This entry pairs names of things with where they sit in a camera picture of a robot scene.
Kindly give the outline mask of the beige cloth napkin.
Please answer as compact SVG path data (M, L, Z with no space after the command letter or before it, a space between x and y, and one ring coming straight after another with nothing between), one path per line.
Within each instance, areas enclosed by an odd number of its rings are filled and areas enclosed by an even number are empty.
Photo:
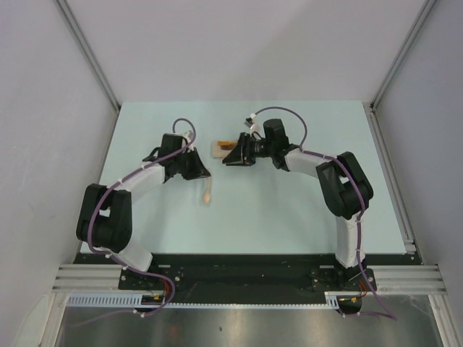
M237 141L213 141L211 145L211 157L225 158L236 146Z

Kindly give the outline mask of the orange wooden spoon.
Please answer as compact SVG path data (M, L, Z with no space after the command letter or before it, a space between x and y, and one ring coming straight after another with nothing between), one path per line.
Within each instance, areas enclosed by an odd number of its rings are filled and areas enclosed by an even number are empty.
M220 147L236 146L237 141L217 141Z

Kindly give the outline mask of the light wooden spoon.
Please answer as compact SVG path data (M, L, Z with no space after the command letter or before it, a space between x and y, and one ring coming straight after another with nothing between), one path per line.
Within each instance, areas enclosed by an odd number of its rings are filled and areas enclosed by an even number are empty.
M203 192L203 203L209 205L211 203L211 187L212 187L212 177L209 176L205 179L205 189Z

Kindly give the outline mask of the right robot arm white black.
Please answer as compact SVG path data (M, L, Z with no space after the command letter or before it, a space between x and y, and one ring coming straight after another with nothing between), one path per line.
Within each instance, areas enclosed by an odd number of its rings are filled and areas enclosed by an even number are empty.
M373 187L355 155L336 157L303 150L292 144L280 119L263 123L264 136L242 132L224 157L226 166L252 166L259 158L270 158L275 168L297 172L319 181L323 199L336 217L334 283L350 290L360 281L369 284L362 251L362 217L373 198Z

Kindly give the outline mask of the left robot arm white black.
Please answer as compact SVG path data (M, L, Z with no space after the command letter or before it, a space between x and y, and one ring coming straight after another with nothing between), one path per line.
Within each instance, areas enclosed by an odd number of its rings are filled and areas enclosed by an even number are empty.
M160 272L151 266L151 252L132 237L132 206L177 174L186 181L211 177L197 148L192 145L194 140L192 131L182 135L164 134L161 145L132 173L109 187L91 184L85 190L76 228L77 239L135 269L134 279L143 288L155 287Z

